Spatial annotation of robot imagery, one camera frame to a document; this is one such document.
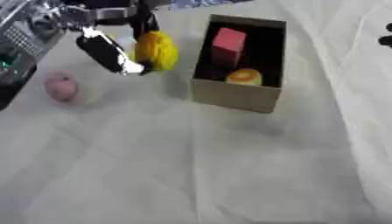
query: pink ball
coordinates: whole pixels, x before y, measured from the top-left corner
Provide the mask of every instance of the pink ball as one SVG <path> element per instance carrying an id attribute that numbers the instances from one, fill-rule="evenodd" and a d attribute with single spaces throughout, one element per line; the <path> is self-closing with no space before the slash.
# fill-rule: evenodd
<path id="1" fill-rule="evenodd" d="M 46 78 L 46 92 L 56 101 L 70 102 L 79 90 L 74 77 L 66 73 L 54 73 Z"/>

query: red cube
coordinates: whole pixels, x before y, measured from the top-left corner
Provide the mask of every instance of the red cube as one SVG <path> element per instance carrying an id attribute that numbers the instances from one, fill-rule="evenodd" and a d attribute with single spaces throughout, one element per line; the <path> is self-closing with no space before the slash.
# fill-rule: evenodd
<path id="1" fill-rule="evenodd" d="M 213 63 L 235 68 L 240 60 L 247 34 L 228 28 L 220 28 L 213 40 Z"/>

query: yellow ball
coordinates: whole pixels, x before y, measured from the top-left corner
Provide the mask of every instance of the yellow ball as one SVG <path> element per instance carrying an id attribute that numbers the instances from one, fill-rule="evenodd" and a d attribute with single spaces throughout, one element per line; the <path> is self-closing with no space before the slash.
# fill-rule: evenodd
<path id="1" fill-rule="evenodd" d="M 179 59 L 179 50 L 169 35 L 161 31 L 149 31 L 137 41 L 135 59 L 148 60 L 155 70 L 172 70 Z"/>
<path id="2" fill-rule="evenodd" d="M 255 69 L 240 69 L 231 73 L 226 78 L 226 82 L 248 86 L 261 86 L 263 84 L 263 77 Z"/>

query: open box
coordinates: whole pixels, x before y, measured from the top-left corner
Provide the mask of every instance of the open box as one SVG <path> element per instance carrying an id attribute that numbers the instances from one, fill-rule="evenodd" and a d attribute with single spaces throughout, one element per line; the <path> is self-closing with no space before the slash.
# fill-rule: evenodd
<path id="1" fill-rule="evenodd" d="M 212 63 L 212 43 L 222 27 L 247 33 L 242 56 L 235 69 Z M 285 36 L 285 22 L 212 15 L 192 78 L 193 100 L 263 113 L 273 112 L 282 91 Z M 241 68 L 261 72 L 262 86 L 225 82 L 227 75 Z"/>

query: white cloth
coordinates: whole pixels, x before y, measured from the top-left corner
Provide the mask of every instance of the white cloth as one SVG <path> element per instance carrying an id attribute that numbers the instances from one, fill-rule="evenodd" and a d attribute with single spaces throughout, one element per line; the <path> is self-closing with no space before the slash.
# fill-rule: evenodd
<path id="1" fill-rule="evenodd" d="M 180 61 L 143 77 L 104 71 L 67 36 L 0 113 L 1 222 L 392 221 L 392 50 L 377 44 L 391 9 L 378 0 L 259 0 L 160 11 Z M 210 14 L 288 21 L 274 114 L 190 101 Z M 75 104 L 46 95 L 51 71 L 75 74 Z"/>

